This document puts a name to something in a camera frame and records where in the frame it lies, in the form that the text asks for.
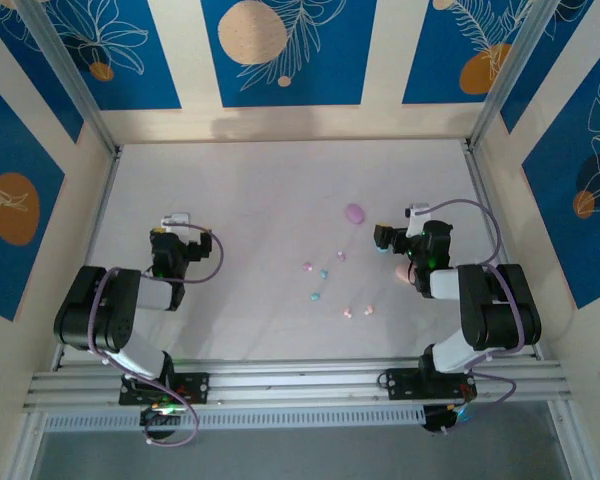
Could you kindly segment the aluminium table side rail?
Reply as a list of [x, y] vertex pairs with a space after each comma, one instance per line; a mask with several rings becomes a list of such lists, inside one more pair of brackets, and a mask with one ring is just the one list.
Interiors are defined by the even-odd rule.
[[[103, 190], [102, 190], [100, 198], [99, 198], [98, 208], [96, 210], [93, 225], [90, 230], [87, 250], [84, 255], [84, 260], [83, 260], [83, 262], [85, 264], [90, 263], [90, 261], [93, 257], [94, 251], [95, 251], [97, 238], [98, 238], [99, 231], [101, 229], [101, 225], [103, 222], [103, 218], [104, 218], [107, 206], [108, 206], [109, 198], [110, 198], [111, 191], [112, 191], [112, 188], [113, 188], [113, 185], [115, 182], [115, 178], [116, 178], [117, 171], [119, 168], [120, 158], [121, 158], [123, 149], [124, 149], [124, 147], [122, 145], [117, 146], [115, 153], [112, 157], [111, 165], [109, 167], [109, 170], [108, 170], [108, 173], [106, 176], [106, 181], [105, 181]], [[50, 370], [52, 372], [57, 371], [60, 368], [63, 356], [64, 356], [64, 345], [60, 341], [58, 341], [56, 344], [55, 351], [54, 351], [54, 356], [53, 356], [51, 364], [50, 364]]]
[[460, 269], [465, 339], [483, 357], [513, 355], [525, 348], [535, 350], [542, 325], [528, 281], [522, 267], [509, 262], [479, 162], [468, 147], [463, 151], [477, 208], [492, 246], [492, 252], [479, 266]]

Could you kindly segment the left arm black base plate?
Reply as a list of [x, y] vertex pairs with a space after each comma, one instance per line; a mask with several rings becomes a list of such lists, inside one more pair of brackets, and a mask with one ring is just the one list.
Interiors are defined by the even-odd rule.
[[[208, 373], [175, 373], [169, 379], [169, 388], [189, 404], [206, 404], [209, 393]], [[178, 401], [171, 395], [136, 379], [122, 377], [118, 403], [121, 406], [172, 404]]]

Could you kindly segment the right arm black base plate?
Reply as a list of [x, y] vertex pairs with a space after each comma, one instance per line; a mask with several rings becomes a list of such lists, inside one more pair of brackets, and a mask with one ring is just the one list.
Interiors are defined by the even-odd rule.
[[390, 400], [461, 400], [477, 397], [474, 378], [463, 373], [424, 372], [416, 368], [384, 372]]

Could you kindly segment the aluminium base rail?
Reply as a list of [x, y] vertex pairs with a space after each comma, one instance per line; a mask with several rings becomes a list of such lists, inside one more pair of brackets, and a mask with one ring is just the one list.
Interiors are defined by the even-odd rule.
[[[206, 406], [215, 408], [385, 405], [378, 376], [390, 368], [414, 368], [414, 357], [296, 361], [182, 361], [178, 372], [209, 374]], [[514, 401], [570, 400], [566, 375], [556, 360], [516, 355], [475, 369], [479, 403], [498, 399], [515, 382]], [[56, 371], [33, 375], [23, 403], [26, 412], [114, 408], [120, 373], [110, 366], [65, 361]]]

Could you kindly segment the aluminium frame post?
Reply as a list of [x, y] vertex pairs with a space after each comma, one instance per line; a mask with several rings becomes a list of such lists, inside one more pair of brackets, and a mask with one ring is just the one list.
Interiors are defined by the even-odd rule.
[[501, 119], [510, 133], [575, 33], [594, 0], [526, 0], [514, 17], [520, 21], [510, 53], [487, 94], [469, 138], [473, 152], [491, 124]]
[[83, 120], [107, 153], [115, 159], [119, 147], [108, 129], [87, 84], [60, 36], [37, 0], [13, 0], [16, 10], [34, 38], [47, 63], [62, 84]]

